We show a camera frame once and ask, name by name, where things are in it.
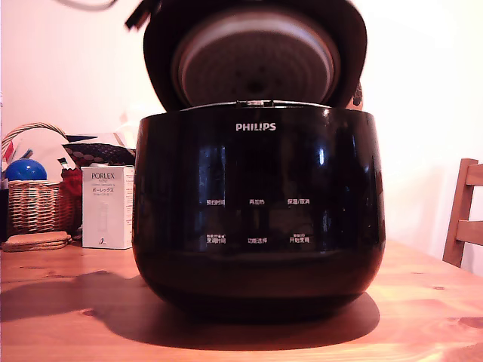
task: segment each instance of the wooden chair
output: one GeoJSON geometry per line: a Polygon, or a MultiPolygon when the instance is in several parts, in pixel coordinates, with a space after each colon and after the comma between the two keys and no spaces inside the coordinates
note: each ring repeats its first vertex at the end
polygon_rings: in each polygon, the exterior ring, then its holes
{"type": "Polygon", "coordinates": [[[443,260],[461,267],[465,243],[483,245],[483,221],[468,221],[475,186],[483,186],[483,164],[463,158],[454,193],[443,260]]]}

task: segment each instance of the table surface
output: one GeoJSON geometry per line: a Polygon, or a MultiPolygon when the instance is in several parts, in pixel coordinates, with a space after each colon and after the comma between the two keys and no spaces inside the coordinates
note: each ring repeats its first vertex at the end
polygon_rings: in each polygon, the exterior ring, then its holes
{"type": "Polygon", "coordinates": [[[2,253],[4,361],[483,361],[483,278],[388,242],[368,291],[337,316],[194,321],[144,284],[132,250],[2,253]]]}

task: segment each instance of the open lid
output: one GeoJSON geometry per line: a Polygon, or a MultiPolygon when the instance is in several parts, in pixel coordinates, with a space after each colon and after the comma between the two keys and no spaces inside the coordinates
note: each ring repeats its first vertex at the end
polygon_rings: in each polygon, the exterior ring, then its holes
{"type": "Polygon", "coordinates": [[[144,58],[166,111],[267,99],[345,107],[355,93],[367,33],[347,0],[146,2],[144,58]]]}

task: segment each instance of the cork coaster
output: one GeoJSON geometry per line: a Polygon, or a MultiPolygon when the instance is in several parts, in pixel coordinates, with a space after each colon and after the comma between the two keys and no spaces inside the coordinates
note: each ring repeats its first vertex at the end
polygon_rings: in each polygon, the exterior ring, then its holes
{"type": "Polygon", "coordinates": [[[70,241],[66,232],[42,232],[15,235],[2,243],[3,251],[52,250],[65,247],[70,241]]]}
{"type": "Polygon", "coordinates": [[[2,249],[7,253],[13,253],[16,251],[54,250],[54,249],[61,249],[65,247],[67,244],[68,244],[67,241],[56,241],[53,243],[13,246],[13,245],[8,245],[7,242],[4,242],[2,245],[2,249]]]}

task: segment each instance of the black rice cooker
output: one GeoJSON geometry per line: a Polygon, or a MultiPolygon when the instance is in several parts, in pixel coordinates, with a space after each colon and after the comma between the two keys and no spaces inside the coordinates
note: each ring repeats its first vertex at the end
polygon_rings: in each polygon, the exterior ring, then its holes
{"type": "Polygon", "coordinates": [[[346,0],[170,0],[146,68],[133,250],[163,300],[210,318],[314,318],[358,298],[385,245],[372,115],[346,109],[366,31],[346,0]]]}

